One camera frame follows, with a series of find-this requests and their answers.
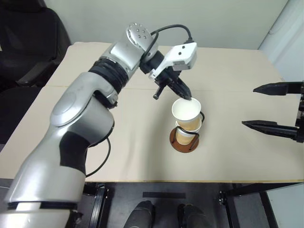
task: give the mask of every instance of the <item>dark floor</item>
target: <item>dark floor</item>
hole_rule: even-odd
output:
[[[9,187],[11,180],[0,179],[0,186]],[[122,228],[131,211],[143,200],[150,200],[156,207],[153,228],[177,228],[177,206],[191,203],[199,207],[206,215],[206,220],[214,228],[229,228],[226,210],[218,201],[220,190],[232,188],[227,183],[108,183],[109,206],[107,224],[101,228]],[[6,209],[2,203],[7,189],[0,188],[0,212]],[[182,199],[143,198],[143,192],[182,193]],[[78,209],[84,213],[78,228],[88,227],[94,205],[94,197],[83,196]],[[266,215],[258,194],[251,194],[234,199],[242,228],[269,228]]]

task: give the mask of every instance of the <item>black chair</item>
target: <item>black chair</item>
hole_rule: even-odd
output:
[[[16,87],[0,93],[0,144],[6,144],[40,90]]]
[[[43,1],[0,0],[0,81],[44,86],[70,44],[58,15]]]

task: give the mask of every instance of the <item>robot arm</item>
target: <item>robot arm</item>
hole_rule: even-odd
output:
[[[175,46],[165,57],[157,48],[148,30],[132,23],[122,39],[70,85],[51,113],[44,138],[12,183],[5,198],[8,210],[0,215],[1,227],[75,224],[80,217],[76,204],[86,178],[87,148],[112,132],[114,119],[109,109],[117,105],[118,94],[138,67],[160,86],[154,98],[168,85],[177,95],[191,99],[179,74],[193,66],[196,43]]]

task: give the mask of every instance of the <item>table surface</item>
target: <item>table surface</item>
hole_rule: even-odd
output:
[[[14,178],[26,156],[42,139],[49,116],[66,87],[109,46],[76,43],[58,67],[0,153],[0,178]],[[168,47],[160,47],[165,52]],[[111,112],[115,128],[112,150],[104,167],[87,181],[287,182],[304,179],[304,146],[269,136],[241,124],[270,120],[295,124],[295,95],[267,96],[252,89],[281,81],[280,75],[257,50],[199,48],[195,67],[181,78],[202,105],[206,120],[200,143],[191,153],[174,150],[171,105],[178,97],[165,89],[158,101],[156,86],[140,71],[119,94]],[[107,143],[90,148],[86,170],[103,161]]]

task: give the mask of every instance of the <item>white paper cup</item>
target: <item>white paper cup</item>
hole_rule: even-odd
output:
[[[201,122],[200,118],[199,118],[199,122],[200,122],[200,125],[197,129],[192,130],[192,131],[188,131],[188,132],[198,133],[200,131],[200,128],[201,128],[201,125],[202,125],[202,122]],[[194,137],[195,137],[194,134],[185,133],[183,130],[181,130],[179,128],[176,131],[176,140],[181,145],[188,145],[193,140]]]
[[[180,98],[172,105],[172,114],[174,118],[179,126],[187,131],[196,130],[201,124],[199,118],[200,110],[200,102],[195,98],[191,98],[190,101]]]

